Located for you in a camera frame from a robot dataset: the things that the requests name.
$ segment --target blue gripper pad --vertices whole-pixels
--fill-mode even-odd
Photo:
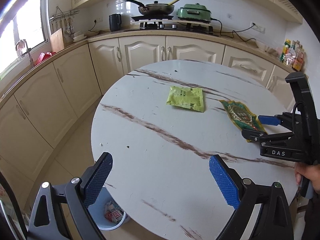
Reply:
[[[258,119],[259,119],[260,123],[266,124],[266,125],[277,126],[277,125],[281,124],[281,120],[275,116],[259,115]]]
[[[240,204],[238,188],[215,156],[209,160],[209,169],[227,204],[237,209]]]
[[[106,182],[107,177],[112,169],[112,156],[108,154],[105,160],[101,163],[91,180],[86,184],[84,189],[84,206],[88,208],[89,205],[94,204],[102,189],[103,184]]]

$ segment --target electrical outlet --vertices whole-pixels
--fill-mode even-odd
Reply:
[[[100,23],[102,22],[102,17],[96,18],[95,20],[97,21],[97,23]]]
[[[265,34],[266,28],[264,26],[259,25],[259,24],[255,23],[255,22],[251,22],[250,26],[252,26],[253,24],[255,24],[255,26],[252,27],[253,30]]]

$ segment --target round table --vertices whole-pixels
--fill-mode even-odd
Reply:
[[[166,105],[170,86],[203,89],[204,113]],[[262,85],[226,66],[169,60],[132,71],[103,96],[95,112],[93,158],[113,157],[106,187],[127,214],[149,231],[172,240],[215,239],[234,209],[209,171],[213,154],[256,184],[279,181],[288,202],[297,186],[294,163],[260,156],[218,101],[235,100],[256,115],[285,108]],[[286,132],[270,126],[268,133]],[[242,239],[248,239],[258,205]]]

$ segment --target human hand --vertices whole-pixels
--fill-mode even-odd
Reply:
[[[306,165],[305,163],[296,163],[294,167],[294,175],[297,185],[300,184],[302,176],[310,179],[315,192],[320,194],[320,164]]]

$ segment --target black electric kettle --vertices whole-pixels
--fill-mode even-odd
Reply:
[[[121,14],[111,14],[109,15],[109,26],[110,31],[119,31],[121,29]]]

